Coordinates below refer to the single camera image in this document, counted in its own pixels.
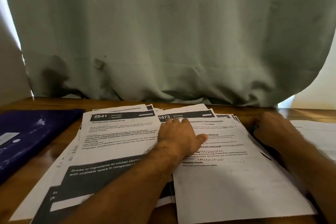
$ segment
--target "curtain fold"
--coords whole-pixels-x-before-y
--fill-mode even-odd
[[[273,106],[328,55],[335,0],[8,0],[33,93]]]

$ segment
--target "forearm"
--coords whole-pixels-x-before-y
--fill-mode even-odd
[[[147,223],[163,187],[183,156],[164,142],[93,195],[64,223]]]
[[[329,223],[336,223],[336,165],[303,138],[278,149],[285,163],[312,194]]]

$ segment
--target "white label on folder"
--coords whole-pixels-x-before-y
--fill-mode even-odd
[[[13,137],[17,136],[19,133],[4,133],[0,136],[0,146],[6,141],[11,140]]]

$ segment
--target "purple folder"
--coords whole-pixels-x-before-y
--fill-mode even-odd
[[[14,110],[0,115],[0,184],[34,157],[84,110]]]

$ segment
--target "pen mark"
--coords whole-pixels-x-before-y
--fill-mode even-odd
[[[272,161],[269,157],[267,157],[265,154],[263,154],[262,152],[260,152],[265,158],[268,158],[270,161]]]

